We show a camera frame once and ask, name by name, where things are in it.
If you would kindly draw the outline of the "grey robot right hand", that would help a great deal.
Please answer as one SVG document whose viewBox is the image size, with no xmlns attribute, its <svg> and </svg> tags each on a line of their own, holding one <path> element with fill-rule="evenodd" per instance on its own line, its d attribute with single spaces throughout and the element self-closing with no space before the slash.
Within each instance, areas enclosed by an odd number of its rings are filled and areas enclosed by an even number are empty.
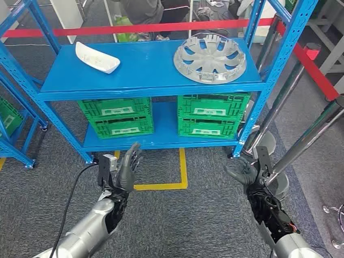
<svg viewBox="0 0 344 258">
<path fill-rule="evenodd" d="M 256 168 L 252 166 L 249 161 L 244 157 L 241 156 L 236 160 L 242 165 L 242 170 L 241 172 L 233 171 L 226 166 L 223 166 L 223 170 L 232 178 L 241 184 L 244 189 L 244 194 L 246 195 L 247 188 L 255 182 L 257 176 L 257 171 Z"/>
</svg>

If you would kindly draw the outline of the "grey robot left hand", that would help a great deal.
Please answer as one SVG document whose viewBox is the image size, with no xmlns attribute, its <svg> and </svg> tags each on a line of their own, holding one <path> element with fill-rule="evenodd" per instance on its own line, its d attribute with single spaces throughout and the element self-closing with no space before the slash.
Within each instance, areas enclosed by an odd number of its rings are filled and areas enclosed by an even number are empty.
<svg viewBox="0 0 344 258">
<path fill-rule="evenodd" d="M 143 157 L 139 142 L 134 143 L 127 150 L 124 157 L 121 160 L 118 176 L 116 178 L 116 186 L 124 189 L 127 193 L 134 190 L 135 180 L 135 172 Z"/>
</svg>

